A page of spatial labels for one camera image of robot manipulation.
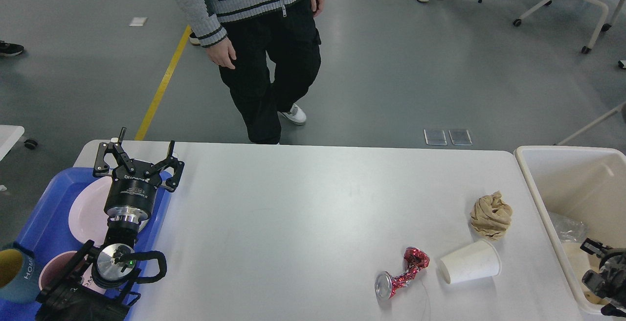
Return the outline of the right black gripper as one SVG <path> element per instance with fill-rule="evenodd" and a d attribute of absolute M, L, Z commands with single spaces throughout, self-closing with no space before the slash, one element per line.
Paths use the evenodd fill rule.
<path fill-rule="evenodd" d="M 601 259 L 599 272 L 588 270 L 582 276 L 582 283 L 609 304 L 601 308 L 601 314 L 617 318 L 626 318 L 626 272 L 624 248 L 612 248 L 592 238 L 581 243 L 581 250 Z"/>

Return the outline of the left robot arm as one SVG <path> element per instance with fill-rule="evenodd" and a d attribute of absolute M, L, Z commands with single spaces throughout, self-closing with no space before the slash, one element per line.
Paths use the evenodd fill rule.
<path fill-rule="evenodd" d="M 92 175 L 110 177 L 105 202 L 107 234 L 103 245 L 88 240 L 43 288 L 36 300 L 37 321 L 122 321 L 140 299 L 125 303 L 135 284 L 155 283 L 166 275 L 163 252 L 135 249 L 141 223 L 152 217 L 159 188 L 174 192 L 185 163 L 170 141 L 166 157 L 150 163 L 132 159 L 122 147 L 127 129 L 116 140 L 100 143 Z"/>

